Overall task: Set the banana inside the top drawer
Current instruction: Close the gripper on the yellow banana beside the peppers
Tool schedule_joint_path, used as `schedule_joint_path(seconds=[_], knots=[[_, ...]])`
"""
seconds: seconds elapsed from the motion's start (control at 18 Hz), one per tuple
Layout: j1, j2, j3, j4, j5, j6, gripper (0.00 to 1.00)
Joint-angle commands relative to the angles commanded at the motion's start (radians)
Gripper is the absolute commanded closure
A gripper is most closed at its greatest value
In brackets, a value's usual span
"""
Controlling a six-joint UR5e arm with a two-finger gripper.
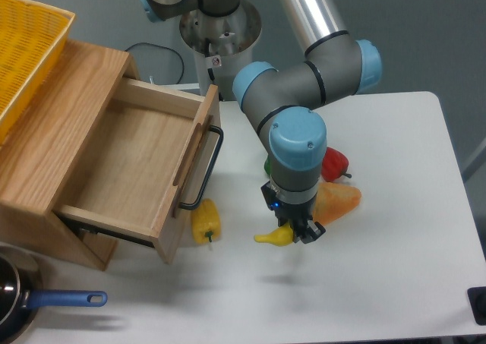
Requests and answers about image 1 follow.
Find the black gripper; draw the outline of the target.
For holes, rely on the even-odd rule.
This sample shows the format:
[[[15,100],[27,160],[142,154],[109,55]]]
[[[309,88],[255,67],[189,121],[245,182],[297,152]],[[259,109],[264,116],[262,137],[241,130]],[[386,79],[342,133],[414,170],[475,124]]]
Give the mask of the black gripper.
[[[312,197],[287,198],[282,194],[276,194],[279,200],[279,208],[274,210],[278,227],[293,230],[293,242],[309,244],[319,239],[326,229],[313,218],[313,208],[316,194]]]

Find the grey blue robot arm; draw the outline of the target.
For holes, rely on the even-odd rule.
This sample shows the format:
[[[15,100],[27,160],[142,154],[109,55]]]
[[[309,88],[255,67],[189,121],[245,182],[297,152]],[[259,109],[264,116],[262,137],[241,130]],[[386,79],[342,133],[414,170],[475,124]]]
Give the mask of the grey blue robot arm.
[[[152,21],[180,18],[179,31],[200,60],[200,88],[235,99],[267,151],[270,179],[261,188],[280,226],[294,241],[324,234],[314,215],[327,130],[317,109],[362,93],[381,79],[380,53],[353,39],[333,0],[281,0],[305,59],[278,71],[267,62],[231,59],[251,51],[259,14],[245,0],[140,0]]]

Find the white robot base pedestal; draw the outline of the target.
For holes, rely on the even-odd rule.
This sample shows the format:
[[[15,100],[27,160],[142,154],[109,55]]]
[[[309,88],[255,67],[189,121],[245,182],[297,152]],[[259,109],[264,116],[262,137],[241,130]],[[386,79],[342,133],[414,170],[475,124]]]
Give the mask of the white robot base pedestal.
[[[221,100],[235,99],[233,81],[241,69],[252,63],[261,29],[259,12],[246,0],[225,17],[211,17],[200,10],[181,16],[181,38],[193,52],[202,95],[214,84]]]

